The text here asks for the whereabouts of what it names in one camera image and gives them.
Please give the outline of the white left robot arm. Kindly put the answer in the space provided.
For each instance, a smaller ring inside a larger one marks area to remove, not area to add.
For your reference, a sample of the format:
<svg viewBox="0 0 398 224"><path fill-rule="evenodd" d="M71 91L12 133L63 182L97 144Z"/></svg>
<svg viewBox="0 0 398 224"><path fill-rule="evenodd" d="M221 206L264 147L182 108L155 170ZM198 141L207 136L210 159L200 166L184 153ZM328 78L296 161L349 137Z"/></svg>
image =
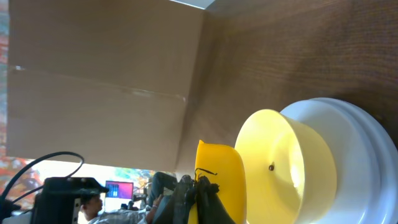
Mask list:
<svg viewBox="0 0 398 224"><path fill-rule="evenodd" d="M74 224L78 223L81 200L84 197L109 192L92 177L51 177L35 196L33 209L18 212L21 207L6 202L1 209L3 224Z"/></svg>

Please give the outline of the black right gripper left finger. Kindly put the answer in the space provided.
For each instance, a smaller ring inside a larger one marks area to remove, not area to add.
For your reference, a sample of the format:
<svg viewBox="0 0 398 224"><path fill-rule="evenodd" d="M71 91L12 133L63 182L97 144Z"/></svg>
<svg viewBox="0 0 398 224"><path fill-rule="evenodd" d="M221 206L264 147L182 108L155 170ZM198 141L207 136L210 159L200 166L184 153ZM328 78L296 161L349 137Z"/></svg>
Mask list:
<svg viewBox="0 0 398 224"><path fill-rule="evenodd" d="M193 179L184 175L178 181L168 174L155 174L151 187L151 207L155 207L155 199L163 194L164 189L171 190L172 195L163 196L160 200L152 223L187 224L193 203L186 202L186 196L193 189Z"/></svg>

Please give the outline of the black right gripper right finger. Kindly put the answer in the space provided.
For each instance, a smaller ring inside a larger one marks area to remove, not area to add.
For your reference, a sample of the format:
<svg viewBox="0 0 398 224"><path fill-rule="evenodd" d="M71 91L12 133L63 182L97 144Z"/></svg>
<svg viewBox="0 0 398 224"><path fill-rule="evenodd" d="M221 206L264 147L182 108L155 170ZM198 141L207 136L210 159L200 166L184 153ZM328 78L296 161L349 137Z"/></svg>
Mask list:
<svg viewBox="0 0 398 224"><path fill-rule="evenodd" d="M212 184L206 176L197 182L197 211L199 224L235 224L217 196L219 185Z"/></svg>

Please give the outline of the yellow plastic measuring scoop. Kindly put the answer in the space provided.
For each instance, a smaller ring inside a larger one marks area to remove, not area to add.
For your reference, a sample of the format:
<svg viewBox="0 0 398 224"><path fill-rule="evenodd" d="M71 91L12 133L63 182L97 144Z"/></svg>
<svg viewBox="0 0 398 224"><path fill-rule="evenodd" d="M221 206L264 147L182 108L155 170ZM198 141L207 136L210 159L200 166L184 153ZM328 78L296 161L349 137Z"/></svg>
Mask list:
<svg viewBox="0 0 398 224"><path fill-rule="evenodd" d="M198 223L197 182L206 176L212 184L219 185L217 196L229 216L237 224L246 223L246 181L243 162L231 146L199 141L194 171L194 187L187 195L187 202L193 203L188 222Z"/></svg>

